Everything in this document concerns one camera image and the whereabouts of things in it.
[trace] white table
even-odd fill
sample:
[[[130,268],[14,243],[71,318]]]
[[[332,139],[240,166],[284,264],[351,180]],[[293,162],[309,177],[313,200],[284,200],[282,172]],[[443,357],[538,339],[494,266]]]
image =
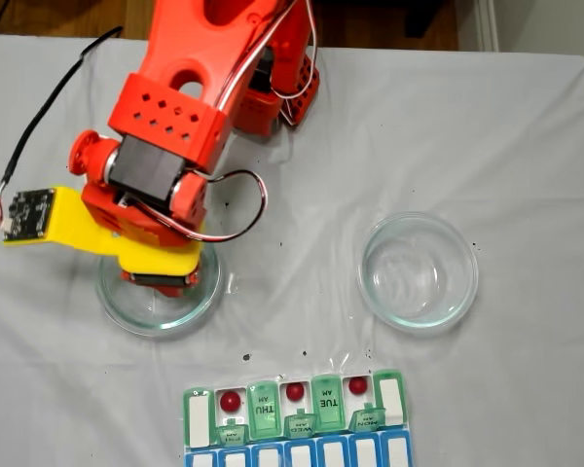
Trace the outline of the white table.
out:
[[[0,37],[0,176],[87,42]],[[144,47],[112,41],[87,61],[6,199],[81,186],[65,169],[70,145],[85,128],[110,131]],[[398,368],[418,466],[584,466],[584,58],[324,50],[318,65],[298,131],[227,145],[221,170],[258,170],[271,205],[219,248],[226,294],[190,336],[146,341],[112,324],[93,257],[0,245],[0,465],[178,467],[193,385]],[[248,189],[225,199],[230,189],[210,219],[223,200],[229,212],[257,202]],[[357,294],[363,238],[403,210],[475,243],[478,298],[438,339],[398,334]]]

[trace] red ball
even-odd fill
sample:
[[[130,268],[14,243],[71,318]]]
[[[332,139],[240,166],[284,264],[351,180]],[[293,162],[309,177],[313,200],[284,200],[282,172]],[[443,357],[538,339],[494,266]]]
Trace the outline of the red ball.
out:
[[[301,382],[291,382],[285,387],[285,395],[292,402],[300,401],[305,395],[305,387]]]
[[[368,390],[368,381],[365,377],[352,377],[348,382],[348,390],[355,396],[365,394]]]
[[[221,396],[220,405],[227,413],[237,412],[240,408],[240,396],[235,391],[225,391]]]

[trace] circuit board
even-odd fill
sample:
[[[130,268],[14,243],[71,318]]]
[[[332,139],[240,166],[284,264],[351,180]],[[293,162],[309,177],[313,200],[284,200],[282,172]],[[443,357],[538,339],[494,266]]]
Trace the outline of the circuit board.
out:
[[[48,230],[50,214],[55,200],[54,189],[18,192],[9,206],[4,241],[34,240],[43,238]]]
[[[322,375],[184,393],[185,467],[413,467],[402,376]]]

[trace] glass bowl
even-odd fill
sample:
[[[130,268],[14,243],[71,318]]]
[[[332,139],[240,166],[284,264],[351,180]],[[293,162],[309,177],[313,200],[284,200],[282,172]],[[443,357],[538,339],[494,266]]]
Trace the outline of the glass bowl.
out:
[[[168,336],[187,330],[216,305],[222,288],[222,269],[214,248],[206,244],[200,256],[199,283],[178,298],[151,287],[122,280],[114,257],[102,257],[95,284],[108,316],[122,328],[140,336]]]
[[[361,295],[387,324],[424,335],[454,326],[478,289],[469,244],[447,222],[422,212],[380,221],[358,267]]]

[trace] robotic arm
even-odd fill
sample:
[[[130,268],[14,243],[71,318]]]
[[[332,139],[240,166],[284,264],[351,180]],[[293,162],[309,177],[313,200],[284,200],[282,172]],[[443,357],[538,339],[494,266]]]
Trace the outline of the robotic arm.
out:
[[[257,174],[210,175],[232,126],[268,136],[279,114],[290,125],[304,117],[319,83],[315,52],[312,60],[305,54],[310,32],[315,42],[310,0],[159,0],[145,58],[128,76],[108,121],[122,140],[83,132],[68,163],[72,173],[87,175],[81,199],[57,193],[68,190],[60,188],[43,199],[37,194],[35,206],[42,207],[35,209],[47,212],[37,218],[36,236],[22,237],[22,207],[30,208],[31,197],[18,194],[5,241],[115,251],[124,279],[180,295],[196,280],[200,242],[240,236],[266,207]],[[201,85],[199,98],[180,91],[192,82]],[[207,185],[241,174],[260,187],[257,217],[240,233],[201,233]],[[65,220],[77,212],[78,224],[103,241],[91,247],[81,234],[66,238],[66,228],[53,222],[57,211]]]

